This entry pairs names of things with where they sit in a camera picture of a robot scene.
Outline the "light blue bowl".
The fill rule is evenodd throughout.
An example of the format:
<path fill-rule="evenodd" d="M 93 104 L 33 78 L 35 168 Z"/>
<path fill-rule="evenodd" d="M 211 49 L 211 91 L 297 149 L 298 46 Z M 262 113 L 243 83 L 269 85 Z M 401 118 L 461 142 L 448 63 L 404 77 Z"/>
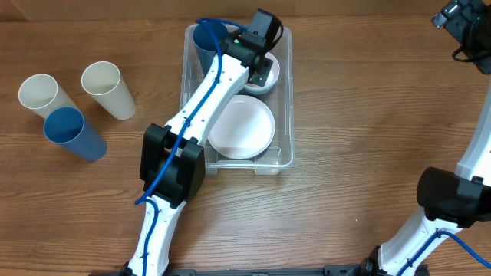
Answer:
<path fill-rule="evenodd" d="M 249 86 L 249 85 L 246 85 L 244 87 L 244 90 L 246 92 L 266 92 L 266 91 L 270 91 L 272 89 L 272 87 L 256 87 L 256 86 Z"/>

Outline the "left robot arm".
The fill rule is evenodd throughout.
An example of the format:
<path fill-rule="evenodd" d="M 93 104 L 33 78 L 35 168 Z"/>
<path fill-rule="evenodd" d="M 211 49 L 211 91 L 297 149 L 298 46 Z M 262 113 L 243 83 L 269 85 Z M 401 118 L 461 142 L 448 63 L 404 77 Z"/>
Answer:
<path fill-rule="evenodd" d="M 247 84 L 265 85 L 273 62 L 266 57 L 284 27 L 272 13 L 259 9 L 252 22 L 218 39 L 200 18 L 215 48 L 201 84 L 187 104 L 164 126 L 152 123 L 143 135 L 140 178 L 146 206 L 133 257 L 122 275 L 163 275 L 170 263 L 170 245 L 181 212 L 199 191 L 206 175 L 204 145 L 228 102 Z"/>

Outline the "dark blue cup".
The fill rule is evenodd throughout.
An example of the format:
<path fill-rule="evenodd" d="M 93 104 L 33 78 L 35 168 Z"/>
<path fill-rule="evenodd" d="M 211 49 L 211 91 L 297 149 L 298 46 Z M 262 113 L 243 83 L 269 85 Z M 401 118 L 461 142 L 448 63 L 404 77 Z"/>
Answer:
<path fill-rule="evenodd" d="M 51 112 L 43 131 L 52 143 L 90 162 L 102 159 L 107 152 L 103 137 L 75 107 L 59 107 Z"/>
<path fill-rule="evenodd" d="M 229 33 L 223 23 L 214 21 L 207 21 L 206 23 L 215 35 L 217 41 L 225 38 Z M 203 73 L 207 75 L 213 62 L 213 58 L 216 55 L 216 47 L 211 34 L 203 25 L 196 26 L 193 32 L 193 42 L 197 50 Z"/>

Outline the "pink bowl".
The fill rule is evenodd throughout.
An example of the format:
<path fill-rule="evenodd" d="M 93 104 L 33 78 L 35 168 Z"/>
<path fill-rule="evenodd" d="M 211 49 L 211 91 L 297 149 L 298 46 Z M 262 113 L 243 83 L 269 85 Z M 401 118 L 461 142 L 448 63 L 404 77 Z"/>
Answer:
<path fill-rule="evenodd" d="M 265 82 L 265 85 L 263 87 L 273 87 L 276 84 L 276 82 L 278 81 L 278 78 L 279 78 L 279 73 L 280 73 L 279 62 L 276 59 L 276 57 L 273 54 L 271 54 L 271 53 L 266 53 L 265 56 L 269 60 L 272 60 L 273 64 L 272 64 L 272 68 L 269 71 L 269 75 L 267 77 L 267 80 Z M 259 86 L 257 84 L 251 84 L 251 83 L 247 83 L 246 85 L 261 87 L 261 86 Z"/>

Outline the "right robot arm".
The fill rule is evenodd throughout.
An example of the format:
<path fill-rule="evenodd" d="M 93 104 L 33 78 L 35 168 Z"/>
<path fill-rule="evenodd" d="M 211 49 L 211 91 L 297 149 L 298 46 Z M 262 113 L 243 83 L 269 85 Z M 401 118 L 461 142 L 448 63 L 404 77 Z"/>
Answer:
<path fill-rule="evenodd" d="M 455 61 L 490 73 L 490 6 L 482 0 L 451 0 L 434 17 L 460 44 Z M 490 220 L 490 99 L 486 98 L 473 138 L 453 172 L 429 167 L 417 186 L 418 208 L 398 233 L 376 247 L 352 275 L 427 275 L 423 261 L 447 238 L 485 267 L 490 263 L 457 237 L 475 222 Z"/>

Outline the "beige cup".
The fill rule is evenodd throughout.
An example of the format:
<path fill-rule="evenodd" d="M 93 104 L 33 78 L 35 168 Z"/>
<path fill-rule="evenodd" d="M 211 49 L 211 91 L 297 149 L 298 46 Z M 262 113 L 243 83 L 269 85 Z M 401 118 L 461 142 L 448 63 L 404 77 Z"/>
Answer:
<path fill-rule="evenodd" d="M 22 106 L 44 119 L 59 107 L 77 108 L 64 89 L 48 74 L 27 78 L 19 87 L 18 99 Z"/>
<path fill-rule="evenodd" d="M 118 120 L 128 120 L 136 112 L 136 104 L 119 68 L 109 61 L 89 65 L 81 75 L 81 86 Z"/>

